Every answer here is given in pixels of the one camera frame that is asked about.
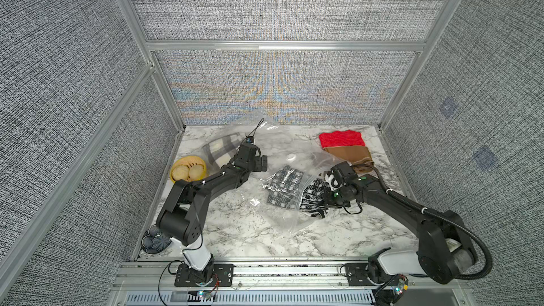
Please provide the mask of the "red knitted scarf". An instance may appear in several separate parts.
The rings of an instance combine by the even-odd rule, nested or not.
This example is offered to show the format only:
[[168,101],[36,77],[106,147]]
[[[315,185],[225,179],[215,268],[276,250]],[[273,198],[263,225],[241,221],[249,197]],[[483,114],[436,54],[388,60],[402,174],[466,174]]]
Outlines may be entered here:
[[318,138],[322,148],[366,145],[361,133],[354,130],[337,130],[332,133],[321,133]]

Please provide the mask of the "clear plastic vacuum bag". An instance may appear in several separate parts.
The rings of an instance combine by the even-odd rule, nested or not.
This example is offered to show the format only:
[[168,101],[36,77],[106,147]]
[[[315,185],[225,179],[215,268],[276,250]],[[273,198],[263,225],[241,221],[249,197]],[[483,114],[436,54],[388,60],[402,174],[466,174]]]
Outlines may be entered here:
[[242,199],[279,232],[295,233],[327,217],[331,188],[326,173],[340,161],[289,126],[254,110],[212,133],[199,153],[215,174],[248,138],[265,156],[265,170],[238,188]]

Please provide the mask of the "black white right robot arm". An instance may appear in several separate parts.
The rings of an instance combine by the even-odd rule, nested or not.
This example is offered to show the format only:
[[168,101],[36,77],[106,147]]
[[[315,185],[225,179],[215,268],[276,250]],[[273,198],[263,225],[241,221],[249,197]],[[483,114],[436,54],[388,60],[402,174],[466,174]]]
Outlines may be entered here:
[[329,207],[348,208],[352,203],[377,208],[404,225],[418,239],[414,252],[382,250],[375,254],[370,271],[375,282],[397,273],[425,275],[446,285],[452,280],[479,280],[491,273],[492,253],[467,229],[460,215],[420,205],[390,188],[374,166],[360,177],[356,165],[342,162],[324,175],[331,193]]

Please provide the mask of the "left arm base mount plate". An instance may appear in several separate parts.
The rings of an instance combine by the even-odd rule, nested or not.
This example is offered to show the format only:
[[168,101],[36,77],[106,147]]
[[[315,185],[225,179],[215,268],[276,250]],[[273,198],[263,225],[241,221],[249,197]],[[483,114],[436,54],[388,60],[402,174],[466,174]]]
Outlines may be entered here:
[[231,287],[234,267],[233,264],[214,264],[203,271],[197,271],[182,263],[178,266],[174,286],[177,288]]

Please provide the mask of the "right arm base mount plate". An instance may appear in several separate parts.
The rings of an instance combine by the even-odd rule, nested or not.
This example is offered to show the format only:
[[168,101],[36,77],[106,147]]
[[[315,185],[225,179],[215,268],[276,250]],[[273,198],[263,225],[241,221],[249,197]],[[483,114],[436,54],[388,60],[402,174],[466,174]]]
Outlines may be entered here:
[[380,269],[374,263],[344,265],[344,275],[350,286],[381,286],[383,280],[380,273]]

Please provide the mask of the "black white houndstooth scarf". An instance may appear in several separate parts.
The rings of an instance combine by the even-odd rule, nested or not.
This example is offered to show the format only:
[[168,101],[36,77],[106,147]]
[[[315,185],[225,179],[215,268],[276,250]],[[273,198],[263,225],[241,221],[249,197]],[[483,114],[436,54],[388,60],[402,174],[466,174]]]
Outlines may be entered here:
[[326,218],[329,208],[325,196],[331,193],[329,184],[311,177],[291,166],[280,168],[263,182],[268,192],[266,202],[289,211],[299,211],[311,218]]

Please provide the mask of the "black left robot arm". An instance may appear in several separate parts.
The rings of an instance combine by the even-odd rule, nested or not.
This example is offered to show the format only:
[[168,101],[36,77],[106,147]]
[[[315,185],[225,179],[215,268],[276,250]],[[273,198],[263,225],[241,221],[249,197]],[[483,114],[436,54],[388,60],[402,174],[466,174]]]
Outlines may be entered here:
[[253,173],[265,172],[268,159],[247,136],[232,159],[218,173],[199,181],[177,181],[157,216],[156,225],[186,248],[184,263],[198,273],[213,270],[213,255],[204,245],[203,229],[210,203],[223,193],[241,187]]

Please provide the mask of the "brown striped fringed scarf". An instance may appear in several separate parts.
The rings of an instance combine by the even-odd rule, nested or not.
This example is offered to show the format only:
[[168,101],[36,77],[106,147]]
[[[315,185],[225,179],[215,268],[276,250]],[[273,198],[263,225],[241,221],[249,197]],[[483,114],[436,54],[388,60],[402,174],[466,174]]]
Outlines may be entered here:
[[368,164],[373,166],[375,164],[370,150],[366,146],[353,145],[343,147],[326,147],[324,148],[324,151],[339,159],[345,160],[352,165]]

